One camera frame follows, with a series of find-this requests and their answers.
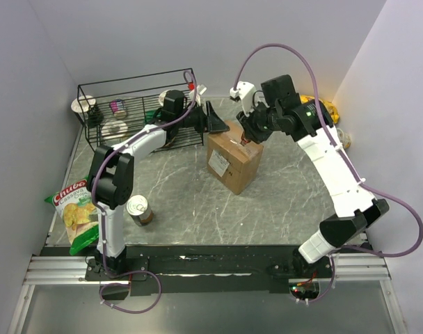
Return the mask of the brown cardboard express box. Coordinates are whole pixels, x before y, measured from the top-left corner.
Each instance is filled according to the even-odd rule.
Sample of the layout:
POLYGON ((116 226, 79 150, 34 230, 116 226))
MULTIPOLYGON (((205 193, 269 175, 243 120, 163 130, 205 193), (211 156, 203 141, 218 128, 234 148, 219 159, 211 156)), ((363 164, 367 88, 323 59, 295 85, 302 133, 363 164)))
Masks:
POLYGON ((264 146, 241 143, 243 129, 238 122, 226 120, 230 130, 209 134, 207 170, 233 194, 239 195, 255 179, 264 146))

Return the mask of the red black utility knife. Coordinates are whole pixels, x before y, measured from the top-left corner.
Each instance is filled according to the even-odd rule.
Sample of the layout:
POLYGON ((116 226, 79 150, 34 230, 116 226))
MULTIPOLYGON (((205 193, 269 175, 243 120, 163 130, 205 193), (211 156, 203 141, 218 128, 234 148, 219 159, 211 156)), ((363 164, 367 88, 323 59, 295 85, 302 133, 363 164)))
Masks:
POLYGON ((243 133, 243 134, 241 135, 240 144, 241 144, 242 146, 245 146, 245 145, 247 145, 249 142, 250 142, 250 140, 249 140, 249 139, 247 139, 247 138, 246 138, 246 135, 243 133))

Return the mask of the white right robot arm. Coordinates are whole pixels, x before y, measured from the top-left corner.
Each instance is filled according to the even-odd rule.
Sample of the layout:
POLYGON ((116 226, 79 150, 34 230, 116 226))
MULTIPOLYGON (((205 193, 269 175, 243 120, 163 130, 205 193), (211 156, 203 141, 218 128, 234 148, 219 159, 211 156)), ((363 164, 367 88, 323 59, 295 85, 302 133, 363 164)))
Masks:
POLYGON ((364 232, 388 212, 389 205, 363 189, 352 175, 342 158, 337 129, 321 102, 303 103, 288 74, 265 81, 261 87, 263 100, 255 96, 257 90, 251 83, 240 81, 230 89, 231 99, 242 105, 237 114, 244 129, 241 140, 263 143, 274 132, 291 136, 317 169, 335 209, 294 251, 294 272, 306 278, 317 270, 321 258, 364 232))

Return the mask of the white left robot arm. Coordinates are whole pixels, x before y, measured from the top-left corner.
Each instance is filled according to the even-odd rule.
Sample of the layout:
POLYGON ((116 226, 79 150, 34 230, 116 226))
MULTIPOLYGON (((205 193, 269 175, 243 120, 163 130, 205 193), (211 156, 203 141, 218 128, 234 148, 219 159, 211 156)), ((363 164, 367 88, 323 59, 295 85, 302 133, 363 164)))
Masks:
POLYGON ((123 212, 133 191, 134 166, 172 142, 180 129, 190 128, 209 134, 230 129, 216 114, 211 102, 200 101, 196 90, 188 95, 180 90, 166 90, 159 96, 159 108, 140 132, 117 145, 96 148, 87 190, 97 208, 99 221, 97 261, 110 279, 120 279, 127 270, 123 212))

